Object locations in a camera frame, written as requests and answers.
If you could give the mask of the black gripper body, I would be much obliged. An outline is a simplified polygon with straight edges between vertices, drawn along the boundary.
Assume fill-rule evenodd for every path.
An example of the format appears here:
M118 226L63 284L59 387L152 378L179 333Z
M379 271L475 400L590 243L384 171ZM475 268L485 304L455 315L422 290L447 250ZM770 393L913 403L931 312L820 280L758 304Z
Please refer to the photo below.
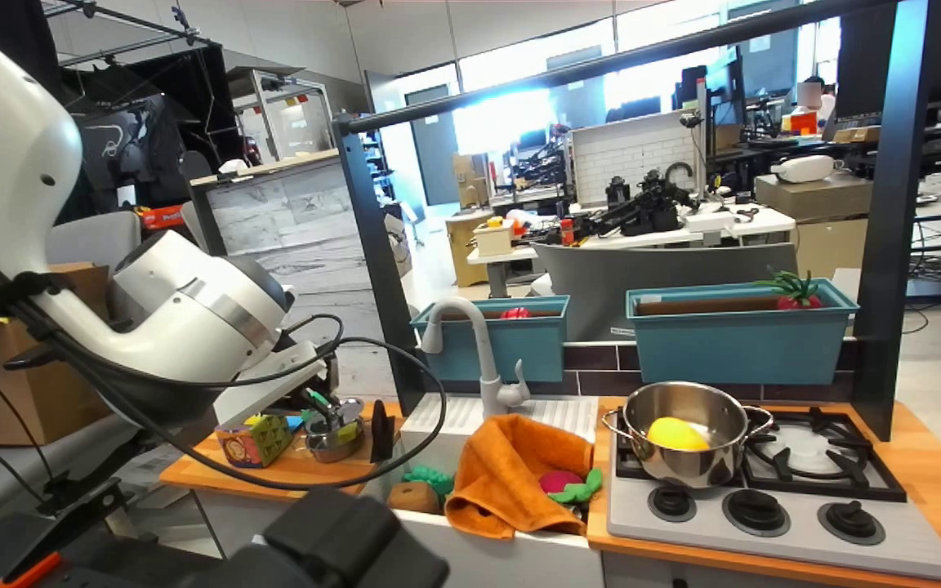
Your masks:
M300 419L303 425L332 422L338 416L338 403L316 378L288 393L276 408Z

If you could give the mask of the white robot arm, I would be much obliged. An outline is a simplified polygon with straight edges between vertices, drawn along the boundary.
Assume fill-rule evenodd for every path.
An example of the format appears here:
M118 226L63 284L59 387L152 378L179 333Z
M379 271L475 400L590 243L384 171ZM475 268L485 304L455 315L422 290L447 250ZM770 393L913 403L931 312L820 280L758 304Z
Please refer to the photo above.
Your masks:
M50 261L82 171L74 117L0 54L0 316L17 316L125 419L233 425L322 370L284 333L295 295L253 261L167 228L111 268L127 322L106 325Z

